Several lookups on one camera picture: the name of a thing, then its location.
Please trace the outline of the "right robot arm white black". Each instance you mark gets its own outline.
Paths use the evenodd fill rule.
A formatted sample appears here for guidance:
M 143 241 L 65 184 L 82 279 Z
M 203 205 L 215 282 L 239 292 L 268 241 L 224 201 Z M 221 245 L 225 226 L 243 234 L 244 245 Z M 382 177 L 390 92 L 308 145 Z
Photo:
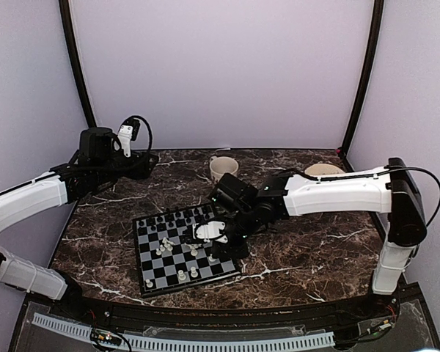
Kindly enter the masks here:
M 389 217 L 389 230 L 373 272 L 371 293 L 359 303 L 366 318 L 386 309 L 414 253 L 427 236 L 432 219 L 425 217 L 421 193 L 412 172 L 432 172 L 406 166 L 390 158 L 386 166 L 334 175 L 307 175 L 281 170 L 255 188 L 229 173 L 216 183 L 209 197 L 231 212 L 222 251 L 229 256 L 247 254 L 246 239 L 275 221 L 311 213 L 364 211 Z

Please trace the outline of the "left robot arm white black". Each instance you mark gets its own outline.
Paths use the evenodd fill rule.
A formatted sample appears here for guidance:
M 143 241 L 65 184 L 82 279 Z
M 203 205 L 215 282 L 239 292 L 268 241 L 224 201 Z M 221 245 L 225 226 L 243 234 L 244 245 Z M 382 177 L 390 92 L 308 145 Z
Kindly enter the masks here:
M 51 168 L 40 176 L 0 192 L 0 234 L 17 223 L 46 210 L 73 204 L 98 194 L 121 178 L 147 179 L 158 163 L 152 153 L 136 151 L 107 160 L 100 166 L 70 162 Z M 81 288 L 70 276 L 25 260 L 0 246 L 0 283 L 60 301 L 72 319 L 89 313 Z

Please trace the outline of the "black grey chessboard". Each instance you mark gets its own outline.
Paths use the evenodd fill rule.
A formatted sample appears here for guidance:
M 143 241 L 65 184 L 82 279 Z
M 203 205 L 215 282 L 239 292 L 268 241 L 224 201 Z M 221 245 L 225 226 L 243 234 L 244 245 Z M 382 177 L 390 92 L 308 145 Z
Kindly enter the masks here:
M 216 214 L 217 210 L 211 204 L 204 203 L 132 221 L 139 286 L 143 298 L 210 284 L 241 273 L 239 264 L 234 260 L 217 259 L 211 263 L 208 260 L 212 246 L 210 243 L 193 250 L 181 241 L 185 230 Z M 197 278 L 191 277 L 191 267 L 197 269 Z M 178 279 L 179 270 L 185 271 L 188 276 L 184 282 Z M 151 288 L 146 286 L 146 279 L 153 282 Z

